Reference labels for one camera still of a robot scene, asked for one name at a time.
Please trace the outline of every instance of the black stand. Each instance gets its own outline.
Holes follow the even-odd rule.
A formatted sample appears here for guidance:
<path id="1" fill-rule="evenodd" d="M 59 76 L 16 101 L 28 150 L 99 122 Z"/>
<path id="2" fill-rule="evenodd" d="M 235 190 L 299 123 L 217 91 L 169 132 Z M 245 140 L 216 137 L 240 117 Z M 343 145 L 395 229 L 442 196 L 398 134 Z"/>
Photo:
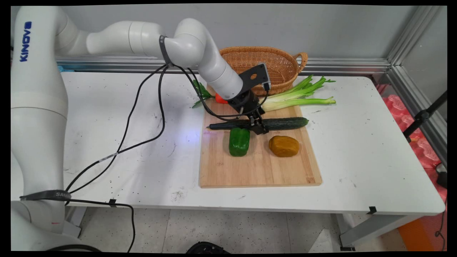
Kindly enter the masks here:
<path id="1" fill-rule="evenodd" d="M 408 143 L 411 142 L 411 138 L 409 136 L 416 130 L 418 129 L 424 122 L 426 122 L 432 115 L 433 113 L 444 103 L 447 101 L 447 90 L 444 92 L 430 107 L 428 107 L 426 110 L 420 111 L 415 117 L 414 117 L 414 122 L 406 128 L 406 130 L 403 132 L 403 135 L 406 137 L 406 140 Z"/>
<path id="2" fill-rule="evenodd" d="M 408 143 L 411 143 L 411 138 L 409 136 L 418 129 L 424 122 L 426 122 L 432 114 L 444 103 L 447 101 L 447 90 L 444 92 L 435 102 L 430 105 L 426 110 L 420 111 L 415 117 L 414 122 L 405 129 L 403 135 L 406 137 Z M 438 179 L 436 181 L 438 185 L 447 189 L 447 172 L 439 172 Z"/>

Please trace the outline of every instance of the gray wall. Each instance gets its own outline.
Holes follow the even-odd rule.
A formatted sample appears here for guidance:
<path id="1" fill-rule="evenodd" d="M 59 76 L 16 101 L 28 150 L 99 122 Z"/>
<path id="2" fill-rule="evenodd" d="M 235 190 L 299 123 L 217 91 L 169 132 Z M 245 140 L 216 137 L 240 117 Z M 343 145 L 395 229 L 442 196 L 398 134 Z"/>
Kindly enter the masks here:
<path id="1" fill-rule="evenodd" d="M 157 4 L 63 6 L 83 30 L 123 21 L 161 24 L 168 36 L 184 18 L 207 26 L 219 48 L 271 46 L 315 58 L 385 58 L 415 6 Z M 11 8 L 13 17 L 17 8 Z"/>
<path id="2" fill-rule="evenodd" d="M 440 7 L 402 65 L 430 102 L 447 90 L 446 6 Z M 447 120 L 447 102 L 439 113 Z"/>

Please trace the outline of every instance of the cucumber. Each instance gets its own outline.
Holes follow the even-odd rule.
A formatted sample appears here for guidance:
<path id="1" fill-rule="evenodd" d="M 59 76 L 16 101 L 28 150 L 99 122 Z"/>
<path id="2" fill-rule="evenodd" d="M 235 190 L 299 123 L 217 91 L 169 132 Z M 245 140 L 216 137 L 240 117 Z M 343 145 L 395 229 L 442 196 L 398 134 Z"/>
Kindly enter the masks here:
<path id="1" fill-rule="evenodd" d="M 303 117 L 263 119 L 263 124 L 268 130 L 288 130 L 304 127 L 308 124 L 308 120 Z M 213 130 L 233 128 L 250 129 L 250 122 L 247 119 L 234 120 L 210 124 L 208 128 Z"/>

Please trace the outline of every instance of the black cable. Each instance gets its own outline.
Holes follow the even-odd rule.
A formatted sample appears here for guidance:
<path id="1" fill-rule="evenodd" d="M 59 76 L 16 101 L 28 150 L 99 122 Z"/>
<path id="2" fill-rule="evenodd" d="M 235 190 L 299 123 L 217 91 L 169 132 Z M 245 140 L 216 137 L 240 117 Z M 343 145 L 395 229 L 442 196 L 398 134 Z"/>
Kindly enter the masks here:
<path id="1" fill-rule="evenodd" d="M 129 207 L 130 210 L 132 211 L 132 229 L 133 229 L 133 238 L 132 238 L 132 243 L 130 243 L 130 247 L 128 248 L 127 252 L 130 252 L 133 246 L 133 242 L 135 242 L 135 222 L 133 220 L 133 207 L 131 205 L 125 204 L 125 203 L 103 203 L 103 202 L 97 202 L 97 201 L 89 201 L 89 200 L 78 200 L 78 199 L 62 199 L 62 198 L 46 198 L 43 200 L 51 200 L 51 201 L 69 201 L 69 202 L 75 202 L 75 203 L 91 203 L 91 204 L 101 204 L 101 205 L 114 205 L 114 206 L 125 206 Z"/>
<path id="2" fill-rule="evenodd" d="M 122 144 L 124 143 L 125 137 L 126 137 L 126 135 L 127 135 L 128 125 L 130 124 L 130 117 L 132 116 L 132 113 L 133 113 L 133 111 L 135 110 L 135 107 L 136 107 L 136 105 L 137 105 L 137 101 L 138 101 L 138 97 L 139 97 L 139 94 L 140 94 L 141 87 L 143 86 L 143 84 L 144 84 L 152 75 L 154 75 L 155 73 L 157 73 L 159 70 L 161 70 L 161 69 L 164 68 L 164 67 L 166 67 L 166 65 L 163 65 L 163 66 L 161 66 L 160 68 L 156 69 L 153 73 L 151 73 L 149 76 L 147 76 L 147 77 L 141 82 L 140 86 L 138 87 L 138 91 L 137 91 L 137 96 L 136 96 L 136 98 L 135 98 L 135 102 L 134 102 L 133 107 L 132 107 L 132 110 L 130 111 L 130 114 L 128 115 L 128 118 L 127 118 L 127 125 L 126 125 L 126 127 L 125 127 L 124 136 L 122 137 L 122 141 L 121 141 L 121 143 L 119 144 L 119 148 L 117 149 L 117 153 L 118 153 L 118 154 L 120 153 L 119 150 L 121 149 Z M 157 137 L 155 137 L 155 138 L 149 140 L 148 142 L 157 139 L 157 138 L 163 133 L 164 128 L 165 128 L 165 116 L 164 116 L 164 111 L 163 111 L 163 107 L 162 107 L 162 100 L 161 100 L 161 96 L 160 96 L 160 86 L 161 86 L 163 74 L 164 74 L 164 72 L 167 70 L 167 68 L 165 68 L 165 69 L 162 71 L 162 74 L 160 75 L 160 80 L 159 80 L 159 105 L 160 105 L 160 112 L 162 113 L 162 121 L 163 121 L 163 122 L 162 122 L 162 131 L 160 132 L 160 134 L 159 134 Z M 81 186 L 81 187 L 79 187 L 79 188 L 77 188 L 77 189 L 75 189 L 75 190 L 73 190 L 73 191 L 70 192 L 69 190 L 70 190 L 71 186 L 76 182 L 76 180 L 78 180 L 79 177 L 81 177 L 87 170 L 89 170 L 90 168 L 92 168 L 95 164 L 99 163 L 101 160 L 98 160 L 98 161 L 92 163 L 91 165 L 89 165 L 88 167 L 86 167 L 83 171 L 81 171 L 81 172 L 80 172 L 80 173 L 70 182 L 70 184 L 67 186 L 67 189 L 66 189 L 65 191 L 70 192 L 70 193 L 74 193 L 74 192 L 76 192 L 76 191 L 78 191 L 78 190 L 84 188 L 85 186 L 89 185 L 89 184 L 92 183 L 94 180 L 96 180 L 98 177 L 100 177 L 103 173 L 105 173 L 105 171 L 108 170 L 108 168 L 111 166 L 111 164 L 113 163 L 113 161 L 114 161 L 115 159 L 116 159 L 116 155 L 113 156 L 113 158 L 111 159 L 111 162 L 108 164 L 108 166 L 107 166 L 100 174 L 98 174 L 95 178 L 93 178 L 92 180 L 90 180 L 89 182 L 87 182 L 86 184 L 84 184 L 83 186 Z"/>
<path id="3" fill-rule="evenodd" d="M 258 110 L 258 109 L 265 103 L 265 101 L 266 101 L 266 99 L 267 99 L 268 91 L 266 91 L 266 96 L 265 96 L 264 100 L 262 101 L 262 103 L 261 103 L 260 105 L 258 105 L 254 110 L 251 110 L 251 111 L 249 111 L 249 112 L 245 112 L 245 113 L 242 113 L 242 114 L 235 114 L 235 115 L 217 115 L 217 114 L 213 113 L 213 112 L 208 108 L 208 106 L 205 104 L 205 102 L 204 102 L 204 100 L 202 99 L 202 96 L 201 96 L 201 94 L 202 94 L 202 93 L 201 93 L 201 89 L 200 89 L 200 93 L 199 93 L 199 92 L 197 91 L 197 89 L 196 89 L 196 87 L 195 87 L 195 85 L 194 85 L 192 79 L 191 79 L 190 76 L 186 73 L 186 71 L 185 71 L 182 67 L 180 67 L 180 66 L 177 66 L 177 67 L 180 68 L 180 69 L 182 70 L 182 72 L 184 72 L 184 74 L 185 74 L 185 75 L 187 76 L 187 78 L 189 79 L 190 83 L 192 84 L 192 87 L 195 89 L 195 92 L 197 93 L 198 97 L 200 98 L 200 101 L 202 102 L 203 106 L 205 107 L 205 110 L 206 110 L 209 114 L 211 114 L 211 115 L 213 115 L 213 116 L 215 116 L 215 117 L 217 117 L 217 118 L 219 118 L 219 119 L 221 119 L 221 120 L 225 120 L 225 121 L 236 120 L 236 119 L 239 118 L 239 116 L 247 115 L 247 114 L 253 113 L 253 112 L 255 112 L 256 110 Z M 143 84 L 144 84 L 152 75 L 154 75 L 156 72 L 158 72 L 158 71 L 161 70 L 162 68 L 164 68 L 164 70 L 163 70 L 163 71 L 161 72 L 161 74 L 160 74 L 160 78 L 159 78 L 159 87 L 158 87 L 158 88 L 159 88 L 159 89 L 158 89 L 158 91 L 159 91 L 159 106 L 160 106 L 160 112 L 161 112 L 161 114 L 162 114 L 162 130 L 160 131 L 160 133 L 159 133 L 156 137 L 154 137 L 154 138 L 152 138 L 152 139 L 149 139 L 149 140 L 146 140 L 146 141 L 144 141 L 144 142 L 138 143 L 138 144 L 136 144 L 136 145 L 130 146 L 130 147 L 124 149 L 124 150 L 120 150 L 121 147 L 122 147 L 122 144 L 123 144 L 123 142 L 124 142 L 124 140 L 125 140 L 125 137 L 126 137 L 126 135 L 127 135 L 128 125 L 129 125 L 129 123 L 130 123 L 130 117 L 132 116 L 132 113 L 133 113 L 133 111 L 134 111 L 134 109 L 135 109 L 135 107 L 136 107 L 136 105 L 137 105 L 137 101 L 138 101 L 138 97 L 139 97 L 139 94 L 140 94 L 141 87 L 143 86 Z M 74 184 L 74 183 L 75 183 L 75 182 L 76 182 L 76 181 L 77 181 L 77 180 L 78 180 L 87 170 L 89 170 L 90 168 L 92 168 L 92 167 L 95 166 L 96 164 L 98 164 L 98 163 L 100 163 L 100 162 L 102 162 L 102 161 L 104 161 L 104 160 L 109 159 L 109 158 L 112 157 L 112 159 L 111 159 L 110 163 L 108 164 L 108 166 L 107 166 L 100 174 L 98 174 L 96 177 L 94 177 L 92 180 L 90 180 L 90 181 L 87 182 L 86 184 L 82 185 L 81 187 L 79 187 L 79 188 L 77 188 L 77 189 L 71 191 L 70 193 L 74 193 L 74 192 L 77 192 L 77 191 L 81 190 L 82 188 L 86 187 L 87 185 L 89 185 L 90 183 L 92 183 L 94 180 L 96 180 L 98 177 L 100 177 L 103 173 L 105 173 L 105 172 L 108 170 L 108 168 L 111 166 L 111 164 L 113 163 L 113 161 L 116 159 L 116 156 L 117 156 L 118 154 L 123 153 L 123 152 L 125 152 L 125 151 L 128 151 L 128 150 L 130 150 L 130 149 L 133 149 L 133 148 L 135 148 L 135 147 L 137 147 L 137 146 L 143 145 L 143 144 L 145 144 L 145 143 L 154 141 L 154 140 L 156 140 L 157 138 L 159 138 L 159 137 L 162 135 L 162 133 L 163 133 L 163 131 L 164 131 L 164 129 L 165 129 L 165 114 L 164 114 L 164 110 L 163 110 L 163 106 L 162 106 L 161 85 L 162 85 L 162 78 L 163 78 L 163 75 L 164 75 L 164 73 L 165 73 L 165 71 L 166 71 L 167 69 L 168 69 L 168 67 L 166 67 L 166 65 L 163 65 L 163 66 L 161 66 L 160 68 L 158 68 L 157 70 L 155 70 L 153 73 L 151 73 L 148 77 L 146 77 L 146 78 L 141 82 L 140 86 L 138 87 L 137 95 L 136 95 L 135 102 L 134 102 L 134 104 L 133 104 L 132 110 L 130 111 L 130 114 L 129 114 L 128 118 L 127 118 L 127 125 L 126 125 L 125 131 L 124 131 L 124 136 L 122 137 L 122 140 L 121 140 L 121 143 L 119 144 L 119 148 L 117 149 L 117 152 L 116 152 L 115 154 L 109 155 L 109 156 L 107 156 L 107 157 L 105 157 L 105 158 L 103 158 L 103 159 L 101 159 L 101 160 L 98 160 L 98 161 L 92 163 L 91 165 L 89 165 L 88 167 L 86 167 L 82 172 L 80 172 L 80 173 L 70 182 L 70 184 L 67 186 L 67 189 L 66 189 L 65 191 L 69 192 L 71 186 L 72 186 L 72 185 L 73 185 L 73 184 Z M 195 81 L 196 81 L 197 84 L 199 85 L 198 79 L 197 79 L 197 77 L 195 76 L 195 74 L 192 72 L 191 69 L 189 69 L 189 71 L 192 73 L 193 77 L 195 78 Z M 222 118 L 222 117 L 236 117 L 236 118 L 234 118 L 234 119 L 224 119 L 224 118 Z"/>
<path id="4" fill-rule="evenodd" d="M 51 248 L 46 251 L 66 251 L 66 250 L 87 250 L 90 252 L 101 252 L 95 247 L 88 246 L 88 245 L 64 245 L 64 246 L 58 246 Z"/>
<path id="5" fill-rule="evenodd" d="M 444 206 L 446 206 L 446 205 L 447 205 L 447 195 L 446 195 L 446 200 L 444 201 Z M 445 212 L 446 212 L 446 210 L 443 211 L 443 215 L 441 216 L 441 227 L 440 227 L 440 230 L 435 232 L 435 237 L 441 236 L 441 238 L 443 239 L 443 248 L 441 248 L 442 252 L 444 251 L 444 247 L 446 247 L 446 239 L 444 238 L 443 234 L 441 234 L 441 230 L 443 229 Z"/>

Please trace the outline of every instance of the table surface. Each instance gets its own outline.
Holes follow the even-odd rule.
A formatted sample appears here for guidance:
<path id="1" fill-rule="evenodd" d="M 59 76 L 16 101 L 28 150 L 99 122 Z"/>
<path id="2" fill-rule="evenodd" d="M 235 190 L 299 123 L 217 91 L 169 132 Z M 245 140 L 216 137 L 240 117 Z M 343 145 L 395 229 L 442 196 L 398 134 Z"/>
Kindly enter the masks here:
<path id="1" fill-rule="evenodd" d="M 147 74 L 63 72 L 69 113 L 65 186 L 89 164 L 114 153 L 138 85 Z M 296 85 L 304 79 L 299 76 Z M 328 76 L 315 98 L 335 105 L 302 106 L 323 183 L 311 187 L 208 188 L 198 185 L 203 108 L 181 74 L 165 74 L 165 131 L 156 141 L 120 154 L 110 169 L 75 199 L 136 208 L 228 209 L 317 213 L 435 215 L 444 204 L 398 125 L 366 77 Z M 154 75 L 143 86 L 124 147 L 158 134 L 161 117 Z M 87 171 L 73 189 L 100 173 Z M 11 154 L 11 200 L 22 195 L 22 174 Z"/>

